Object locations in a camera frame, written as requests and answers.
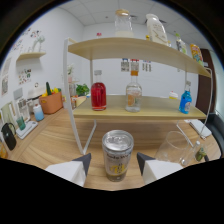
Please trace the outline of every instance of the silver can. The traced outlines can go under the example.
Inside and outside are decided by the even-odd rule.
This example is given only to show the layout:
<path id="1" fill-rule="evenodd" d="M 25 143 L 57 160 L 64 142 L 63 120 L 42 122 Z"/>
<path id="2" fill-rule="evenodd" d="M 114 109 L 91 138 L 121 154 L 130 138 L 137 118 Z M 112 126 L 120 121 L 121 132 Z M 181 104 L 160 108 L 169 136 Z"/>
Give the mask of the silver can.
<path id="1" fill-rule="evenodd" d="M 123 180 L 134 146 L 132 135 L 122 130 L 109 131 L 103 136 L 102 146 L 107 178 L 114 182 Z"/>

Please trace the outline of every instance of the green plant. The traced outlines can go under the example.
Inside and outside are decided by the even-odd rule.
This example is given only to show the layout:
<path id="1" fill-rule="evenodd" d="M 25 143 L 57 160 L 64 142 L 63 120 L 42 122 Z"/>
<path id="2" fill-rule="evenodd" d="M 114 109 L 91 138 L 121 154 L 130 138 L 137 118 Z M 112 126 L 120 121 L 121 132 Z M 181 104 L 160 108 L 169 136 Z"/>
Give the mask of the green plant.
<path id="1" fill-rule="evenodd" d="M 76 87 L 76 94 L 78 96 L 84 95 L 86 96 L 89 93 L 89 88 L 86 84 L 83 85 L 77 85 Z"/>

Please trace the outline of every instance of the box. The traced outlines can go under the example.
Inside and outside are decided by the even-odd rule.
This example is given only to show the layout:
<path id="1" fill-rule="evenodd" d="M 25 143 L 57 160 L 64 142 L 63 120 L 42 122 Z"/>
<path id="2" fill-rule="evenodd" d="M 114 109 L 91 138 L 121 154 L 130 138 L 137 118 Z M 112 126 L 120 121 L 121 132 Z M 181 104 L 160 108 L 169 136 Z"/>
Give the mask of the box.
<path id="1" fill-rule="evenodd" d="M 53 114 L 63 107 L 61 92 L 46 97 L 39 97 L 44 114 Z"/>

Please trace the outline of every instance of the wooden shelf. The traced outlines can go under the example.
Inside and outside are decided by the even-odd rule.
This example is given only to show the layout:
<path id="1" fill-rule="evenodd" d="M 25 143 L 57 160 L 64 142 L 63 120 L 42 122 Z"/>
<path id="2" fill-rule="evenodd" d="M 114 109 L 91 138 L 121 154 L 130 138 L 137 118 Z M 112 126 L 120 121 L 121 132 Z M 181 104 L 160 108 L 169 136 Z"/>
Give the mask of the wooden shelf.
<path id="1" fill-rule="evenodd" d="M 17 61 L 24 60 L 24 59 L 30 59 L 30 58 L 40 58 L 45 54 L 46 54 L 46 52 L 22 53 L 17 58 Z"/>
<path id="2" fill-rule="evenodd" d="M 107 108 L 104 111 L 94 111 L 91 98 L 87 98 L 73 111 L 75 118 L 85 119 L 122 119 L 122 120 L 184 120 L 205 119 L 206 115 L 191 106 L 189 114 L 181 113 L 178 108 L 180 100 L 159 97 L 142 97 L 141 111 L 131 113 L 125 110 L 125 97 L 107 95 Z"/>
<path id="3" fill-rule="evenodd" d="M 148 40 L 119 37 L 93 39 L 69 45 L 68 52 L 89 60 L 129 58 L 154 61 L 211 77 L 203 66 L 188 55 Z"/>

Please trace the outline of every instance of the white shelf frame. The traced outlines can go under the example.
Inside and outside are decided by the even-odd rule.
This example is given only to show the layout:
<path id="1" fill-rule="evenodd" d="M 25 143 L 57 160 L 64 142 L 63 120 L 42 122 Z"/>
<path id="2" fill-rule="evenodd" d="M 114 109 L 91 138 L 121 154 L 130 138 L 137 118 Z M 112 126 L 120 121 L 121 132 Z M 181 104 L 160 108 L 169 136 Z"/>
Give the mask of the white shelf frame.
<path id="1" fill-rule="evenodd" d="M 68 43 L 72 42 L 72 43 L 76 43 L 76 41 L 72 40 L 71 38 L 67 38 L 65 39 L 64 41 L 64 54 L 63 54 L 63 75 L 64 75 L 64 88 L 65 88 L 65 96 L 66 96 L 66 99 L 67 99 L 67 109 L 68 109 L 68 112 L 69 112 L 69 117 L 70 117 L 70 120 L 71 120 L 71 124 L 72 124 L 72 130 L 73 130 L 73 133 L 75 135 L 75 139 L 76 139 L 76 142 L 77 142 L 77 145 L 78 145 L 78 148 L 79 148 L 79 151 L 82 155 L 85 155 L 86 154 L 86 151 L 87 151 L 87 148 L 89 146 L 89 143 L 90 143 L 90 140 L 93 136 L 93 133 L 96 129 L 96 126 L 97 126 L 97 123 L 96 123 L 96 120 L 94 120 L 94 125 L 93 125 L 93 129 L 89 135 L 89 138 L 85 144 L 85 147 L 83 148 L 82 147 L 82 144 L 81 144 L 81 141 L 80 141 L 80 138 L 79 138 L 79 134 L 78 134 L 78 130 L 77 130 L 77 127 L 76 127 L 76 123 L 75 123 L 75 118 L 73 116 L 73 112 L 72 112 L 72 106 L 71 106 L 71 100 L 70 100 L 70 94 L 69 94 L 69 84 L 68 84 L 68 74 L 67 74 L 67 53 L 68 53 Z M 92 60 L 90 61 L 90 74 L 92 74 Z"/>
<path id="2" fill-rule="evenodd" d="M 80 141 L 80 138 L 79 138 L 77 127 L 76 127 L 76 124 L 75 124 L 75 118 L 74 118 L 74 115 L 73 115 L 72 106 L 71 106 L 71 103 L 70 103 L 69 85 L 68 85 L 68 82 L 66 81 L 66 80 L 68 80 L 68 75 L 67 75 L 67 53 L 68 53 L 68 43 L 69 42 L 71 42 L 73 44 L 77 43 L 75 40 L 71 39 L 70 37 L 68 37 L 68 38 L 66 38 L 64 40 L 64 53 L 63 53 L 64 88 L 65 88 L 66 99 L 67 99 L 67 102 L 68 102 L 67 103 L 67 109 L 68 109 L 68 112 L 69 112 L 73 133 L 75 135 L 75 138 L 76 138 L 77 145 L 78 145 L 80 153 L 82 155 L 85 155 L 86 151 L 87 151 L 87 148 L 89 146 L 89 143 L 91 141 L 91 138 L 93 136 L 93 133 L 94 133 L 94 131 L 96 129 L 97 123 L 96 123 L 96 120 L 94 120 L 93 129 L 92 129 L 92 131 L 91 131 L 91 133 L 89 135 L 89 138 L 88 138 L 88 140 L 87 140 L 87 142 L 85 144 L 85 147 L 83 148 L 82 144 L 81 144 L 81 141 Z M 92 86 L 92 84 L 93 84 L 93 61 L 92 60 L 89 60 L 89 61 L 90 61 L 90 83 L 91 83 L 91 86 Z M 204 125 L 202 127 L 201 133 L 198 135 L 198 139 L 196 141 L 198 141 L 199 138 L 202 136 L 202 132 L 204 130 L 204 127 L 205 127 L 207 119 L 208 119 L 208 115 L 209 115 L 209 111 L 210 111 L 210 107 L 211 107 L 211 101 L 212 101 L 212 91 L 213 91 L 212 70 L 210 68 L 205 68 L 205 69 L 209 70 L 210 71 L 210 75 L 211 75 L 210 76 L 210 78 L 211 78 L 211 95 L 210 95 L 210 102 L 209 102 L 209 107 L 208 107 L 208 113 L 207 113 Z M 187 81 L 187 72 L 185 71 L 185 84 L 186 84 L 186 81 Z M 183 133 L 183 135 L 187 138 L 187 140 L 190 143 L 190 145 L 193 147 L 194 145 L 192 144 L 190 139 L 187 137 L 187 135 L 184 133 L 184 131 L 179 127 L 178 122 L 179 121 L 177 121 L 177 124 L 176 124 L 177 128 Z"/>

